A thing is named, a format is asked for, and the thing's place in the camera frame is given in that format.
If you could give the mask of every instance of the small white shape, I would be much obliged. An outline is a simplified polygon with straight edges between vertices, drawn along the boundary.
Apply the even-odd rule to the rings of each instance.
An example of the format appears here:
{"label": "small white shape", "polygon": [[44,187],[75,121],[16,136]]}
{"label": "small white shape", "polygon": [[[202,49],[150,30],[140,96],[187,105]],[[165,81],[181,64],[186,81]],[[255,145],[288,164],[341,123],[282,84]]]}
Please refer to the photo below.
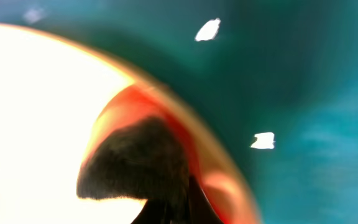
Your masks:
{"label": "small white shape", "polygon": [[43,19],[46,16],[46,13],[43,9],[39,7],[33,7],[29,9],[24,15],[23,18],[29,24],[33,24]]}
{"label": "small white shape", "polygon": [[216,34],[218,33],[219,25],[221,20],[219,18],[211,19],[202,28],[198,31],[195,40],[202,41],[202,40],[212,40],[215,38]]}
{"label": "small white shape", "polygon": [[256,141],[251,145],[254,149],[274,149],[274,133],[259,133]]}

